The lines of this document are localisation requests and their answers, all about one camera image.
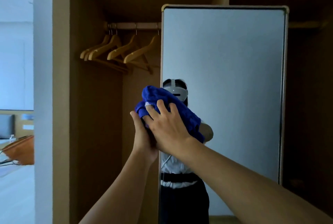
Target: blue cloth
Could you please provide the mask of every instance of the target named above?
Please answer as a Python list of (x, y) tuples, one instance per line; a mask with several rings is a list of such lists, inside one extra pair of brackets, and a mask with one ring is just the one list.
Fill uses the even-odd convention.
[(139, 114), (140, 118), (145, 115), (149, 115), (145, 107), (146, 102), (152, 105), (158, 113), (160, 113), (160, 111), (156, 105), (157, 100), (163, 100), (164, 105), (168, 109), (168, 111), (170, 111), (169, 104), (174, 103), (177, 106), (178, 112), (189, 134), (196, 138), (199, 142), (203, 143), (204, 136), (199, 133), (201, 119), (196, 116), (186, 105), (184, 105), (183, 102), (181, 102), (172, 93), (163, 88), (147, 86), (142, 91), (142, 99), (143, 100), (139, 102), (135, 107), (135, 111)]

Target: wooden wardrobe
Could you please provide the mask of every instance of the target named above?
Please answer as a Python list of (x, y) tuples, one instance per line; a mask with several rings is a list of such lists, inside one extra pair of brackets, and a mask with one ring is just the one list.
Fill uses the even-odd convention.
[[(166, 3), (290, 7), (295, 29), (289, 31), (287, 52), (283, 185), (333, 214), (328, 153), (333, 26), (328, 0), (34, 0), (36, 223), (81, 220), (131, 153), (135, 130), (130, 111), (142, 89), (160, 85), (159, 68), (153, 74), (137, 68), (123, 74), (85, 62), (80, 53), (103, 40), (105, 21), (160, 22)], [(118, 30), (123, 44), (134, 33)], [(147, 45), (156, 33), (138, 30), (140, 44)], [(158, 65), (160, 47), (146, 56)], [(139, 223), (157, 223), (158, 172), (155, 162)], [(305, 187), (293, 186), (293, 180)]]

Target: vr headset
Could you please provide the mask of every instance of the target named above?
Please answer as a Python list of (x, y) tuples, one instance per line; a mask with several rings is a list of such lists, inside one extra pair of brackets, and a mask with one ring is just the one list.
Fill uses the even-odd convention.
[(182, 102), (184, 102), (186, 100), (187, 95), (189, 94), (189, 92), (186, 89), (184, 89), (182, 87), (176, 87), (175, 79), (171, 79), (171, 86), (163, 87), (163, 89), (171, 92), (174, 96), (176, 96)]

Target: mirror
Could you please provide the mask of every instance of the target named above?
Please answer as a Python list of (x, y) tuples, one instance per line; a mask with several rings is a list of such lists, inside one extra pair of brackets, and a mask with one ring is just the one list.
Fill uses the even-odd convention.
[[(163, 12), (163, 87), (186, 90), (177, 97), (187, 95), (207, 147), (277, 182), (286, 21), (283, 7), (168, 6)], [(175, 157), (160, 153), (160, 177), (160, 224), (233, 215)]]

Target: black belt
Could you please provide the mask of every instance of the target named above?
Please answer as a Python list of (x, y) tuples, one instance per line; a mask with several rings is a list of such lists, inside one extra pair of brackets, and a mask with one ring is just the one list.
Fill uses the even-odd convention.
[(171, 183), (183, 183), (183, 182), (195, 182), (201, 180), (197, 175), (194, 173), (179, 173), (179, 174), (174, 174), (174, 173), (164, 173), (161, 172), (161, 180), (164, 182), (171, 182)]

